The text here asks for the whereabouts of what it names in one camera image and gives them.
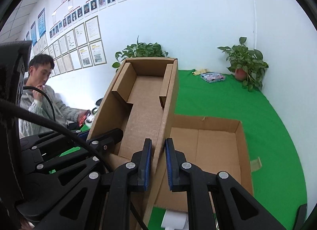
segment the flower pot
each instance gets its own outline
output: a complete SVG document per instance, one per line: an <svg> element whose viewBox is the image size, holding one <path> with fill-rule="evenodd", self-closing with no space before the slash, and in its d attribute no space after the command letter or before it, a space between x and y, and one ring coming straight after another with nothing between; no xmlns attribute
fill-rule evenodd
<svg viewBox="0 0 317 230"><path fill-rule="evenodd" d="M235 78L236 80L243 82L244 80L246 80L248 77L247 73L245 71L243 71L242 68L236 69L235 71Z"/></svg>

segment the small colorful box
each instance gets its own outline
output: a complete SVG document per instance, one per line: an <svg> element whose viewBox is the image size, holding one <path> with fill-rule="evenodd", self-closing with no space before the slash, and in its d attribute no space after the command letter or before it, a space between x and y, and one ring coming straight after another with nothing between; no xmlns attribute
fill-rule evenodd
<svg viewBox="0 0 317 230"><path fill-rule="evenodd" d="M216 72L204 73L201 74L200 77L204 79L207 83L222 82L226 79L225 76Z"/></svg>

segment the ceiling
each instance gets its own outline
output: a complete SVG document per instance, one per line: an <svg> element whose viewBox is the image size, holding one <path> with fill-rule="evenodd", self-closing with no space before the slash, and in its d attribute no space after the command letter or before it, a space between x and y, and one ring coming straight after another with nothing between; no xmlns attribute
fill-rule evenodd
<svg viewBox="0 0 317 230"><path fill-rule="evenodd" d="M29 23L29 14L38 1L39 0L22 0L18 4L0 32L0 43L15 41L19 38L24 24Z"/></svg>

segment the potted plant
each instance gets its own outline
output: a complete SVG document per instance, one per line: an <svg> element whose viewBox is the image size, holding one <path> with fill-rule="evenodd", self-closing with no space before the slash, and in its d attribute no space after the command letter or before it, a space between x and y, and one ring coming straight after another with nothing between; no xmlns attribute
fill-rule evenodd
<svg viewBox="0 0 317 230"><path fill-rule="evenodd" d="M249 50L245 45L247 38L240 37L240 45L231 47L218 47L228 54L226 60L230 61L230 72L235 73L235 78L242 81L242 86L252 91L253 87L262 88L262 79L268 64L263 61L262 53L257 50Z"/></svg>
<svg viewBox="0 0 317 230"><path fill-rule="evenodd" d="M118 68L120 67L120 63L128 58L128 57L165 57L168 55L168 52L163 52L162 47L157 42L155 44L138 42L127 46L122 52L117 52L115 57L118 62L114 62L112 67Z"/></svg>

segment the man's hand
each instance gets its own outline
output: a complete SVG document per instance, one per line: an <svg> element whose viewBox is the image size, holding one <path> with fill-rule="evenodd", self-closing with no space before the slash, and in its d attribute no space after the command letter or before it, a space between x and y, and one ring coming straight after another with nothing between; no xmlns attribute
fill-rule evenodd
<svg viewBox="0 0 317 230"><path fill-rule="evenodd" d="M41 91L43 91L43 84L39 84L36 86L36 88L40 89ZM32 91L33 93L33 98L38 100L38 101L42 101L43 95L37 91Z"/></svg>
<svg viewBox="0 0 317 230"><path fill-rule="evenodd" d="M80 123L82 117L88 112L88 110L82 111L79 113L78 118L77 118L77 122Z"/></svg>

